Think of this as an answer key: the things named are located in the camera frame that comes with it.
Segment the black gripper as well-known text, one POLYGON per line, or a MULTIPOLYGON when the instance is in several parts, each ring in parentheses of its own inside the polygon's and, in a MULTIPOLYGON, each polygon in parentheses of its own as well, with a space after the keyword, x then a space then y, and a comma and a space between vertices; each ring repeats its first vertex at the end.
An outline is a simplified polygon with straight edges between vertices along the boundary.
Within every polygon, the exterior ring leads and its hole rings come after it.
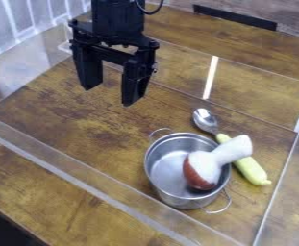
POLYGON ((91 0, 91 20, 73 19, 71 50, 80 84, 91 90, 103 83, 103 62, 126 62, 122 104, 130 107, 146 95, 158 42, 144 35, 147 0, 91 0))

